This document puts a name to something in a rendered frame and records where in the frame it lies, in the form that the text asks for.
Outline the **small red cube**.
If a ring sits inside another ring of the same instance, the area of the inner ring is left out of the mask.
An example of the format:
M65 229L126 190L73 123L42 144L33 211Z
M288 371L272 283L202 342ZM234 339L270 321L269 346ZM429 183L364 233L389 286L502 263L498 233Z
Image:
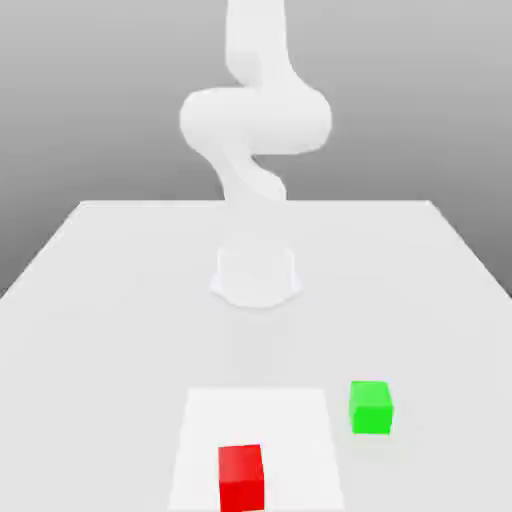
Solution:
M259 444L218 448L220 512L265 509L265 479Z

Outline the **small green cube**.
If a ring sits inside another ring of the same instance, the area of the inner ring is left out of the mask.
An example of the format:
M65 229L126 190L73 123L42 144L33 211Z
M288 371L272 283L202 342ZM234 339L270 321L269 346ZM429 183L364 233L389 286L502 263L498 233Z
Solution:
M352 381L349 415L353 434L389 435L394 405L388 383Z

